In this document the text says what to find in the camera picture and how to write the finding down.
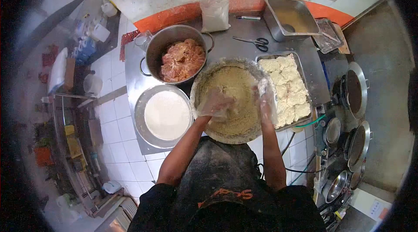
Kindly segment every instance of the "stainless steel bowl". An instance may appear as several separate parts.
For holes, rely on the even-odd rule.
[[[340,194],[343,188],[346,186],[348,181],[348,172],[344,170],[341,172],[334,181],[328,180],[325,184],[322,194],[325,197],[326,203],[331,203],[334,201]]]
[[[199,116],[197,113],[197,108],[201,103],[200,96],[202,88],[204,87],[206,82],[211,80],[214,72],[224,67],[238,67],[247,70],[253,75],[253,77],[256,80],[266,78],[269,81],[269,87],[274,86],[274,83],[269,74],[254,61],[249,61],[246,58],[240,57],[222,58],[221,61],[217,63],[212,63],[204,70],[202,70],[202,72],[199,73],[199,75],[197,75],[196,79],[193,82],[193,86],[191,87],[190,91],[190,105],[195,118]],[[277,101],[276,88],[272,88],[271,91],[273,92],[275,101]],[[227,135],[216,130],[212,130],[210,127],[208,127],[205,130],[205,133],[212,139],[220,141],[222,143],[242,144],[255,140],[258,136],[260,136],[261,125],[259,123],[254,123],[254,126],[251,129],[249,129],[246,133],[242,133],[239,135]]]
[[[135,128],[138,131],[138,133],[141,135],[141,137],[146,142],[148,142],[151,146],[154,146],[156,148],[173,148],[177,144],[177,142],[181,139],[181,137],[184,135],[184,133],[178,139],[175,139],[172,141],[162,140],[154,136],[150,132],[150,130],[147,127],[147,124],[145,123],[145,118],[144,118],[144,111],[145,111],[145,106],[147,105],[147,102],[151,99],[152,96],[162,91],[175,92],[185,100],[185,102],[187,103],[187,106],[189,107],[189,113],[190,113],[190,122],[187,128],[189,128],[193,124],[193,114],[191,112],[191,107],[190,107],[190,102],[189,102],[190,100],[187,97],[187,95],[176,86],[164,84],[164,85],[157,85],[152,88],[149,88],[139,96],[138,101],[136,102],[135,111],[134,111]]]
[[[205,33],[207,35],[210,36],[210,38],[212,39],[212,46],[207,49],[206,47],[206,42],[202,36],[202,34],[196,30],[193,27],[187,26],[187,25],[173,25],[173,26],[169,26],[167,28],[162,29],[161,31],[159,31],[156,35],[154,35],[147,47],[147,51],[145,53],[145,57],[143,57],[140,61],[139,64],[139,70],[140,72],[145,75],[145,76],[152,76],[154,78],[156,78],[157,80],[159,80],[162,83],[166,83],[166,84],[180,84],[180,83],[184,83],[190,79],[192,79],[193,77],[195,77],[200,70],[203,68],[203,66],[206,63],[206,59],[207,59],[207,55],[208,53],[213,49],[214,46],[214,41],[213,41],[213,37],[212,35]],[[180,81],[180,82],[165,82],[160,78],[160,70],[161,70],[161,58],[163,56],[163,53],[167,50],[167,48],[178,41],[185,41],[186,39],[193,39],[195,40],[200,46],[203,47],[203,49],[206,52],[206,56],[205,56],[205,62],[202,64],[202,66],[199,68],[199,70],[193,74],[192,76],[190,76],[189,78]],[[148,71],[150,72],[150,74],[146,74],[142,71],[142,62],[145,60],[147,67],[148,67]]]

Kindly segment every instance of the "breading mixture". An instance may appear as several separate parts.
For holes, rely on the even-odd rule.
[[[311,113],[306,99],[308,91],[297,70],[293,54],[276,59],[262,59],[258,62],[274,82],[277,92],[277,124],[280,128],[292,124]]]
[[[211,121],[208,129],[224,135],[242,135],[254,128],[260,129],[258,108],[253,102],[251,86],[255,78],[245,69],[238,67],[222,67],[215,71],[200,92],[199,100],[204,100],[206,93],[217,87],[224,94],[235,99],[235,103],[227,110],[227,120]]]

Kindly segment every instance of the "white tile floor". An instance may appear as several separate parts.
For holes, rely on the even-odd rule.
[[[283,155],[283,162],[285,167],[294,170],[303,171],[307,165],[307,158],[310,157],[315,150],[315,141],[313,137],[313,127],[308,126],[299,133],[296,133],[290,147]],[[291,129],[276,133],[280,150],[284,150],[292,137],[293,131]],[[254,151],[258,162],[263,163],[263,137],[259,136],[257,139],[248,142],[248,146]],[[286,183],[289,185],[293,181],[293,185],[306,186],[306,174],[299,178],[300,173],[286,171]]]
[[[120,40],[126,32],[136,28],[122,15],[119,27],[119,46],[107,53],[91,65],[103,80],[103,88],[99,96],[110,93],[126,85],[125,63],[119,60]],[[169,152],[152,155],[141,154],[133,121],[130,115],[128,95],[124,94],[94,108],[96,117],[100,119],[104,144],[99,148],[99,158],[105,165],[109,179],[121,183],[126,192],[136,203],[139,197],[147,192],[158,178],[158,173]],[[283,150],[290,137],[291,130],[276,133],[279,147]],[[303,170],[307,157],[315,148],[313,128],[306,128],[293,138],[290,148],[283,156],[287,168]],[[263,163],[263,138],[260,136],[248,142],[257,156],[258,162]],[[296,179],[298,173],[287,171],[287,184]],[[306,175],[302,175],[294,184],[305,184]]]

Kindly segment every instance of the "person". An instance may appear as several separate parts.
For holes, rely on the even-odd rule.
[[[128,232],[325,231],[306,187],[286,186],[269,99],[264,94],[257,100],[265,180],[247,144],[201,137],[212,117],[234,103],[220,91],[209,92],[200,116],[165,158],[156,184],[140,197]]]

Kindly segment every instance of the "hand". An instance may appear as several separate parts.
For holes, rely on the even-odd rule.
[[[225,119],[227,116],[227,109],[234,102],[234,98],[227,97],[219,90],[219,88],[211,89],[197,108],[198,115]]]
[[[260,106],[260,119],[262,124],[274,124],[275,107],[273,91],[266,79],[261,79],[257,86],[253,87],[254,99],[256,104]]]

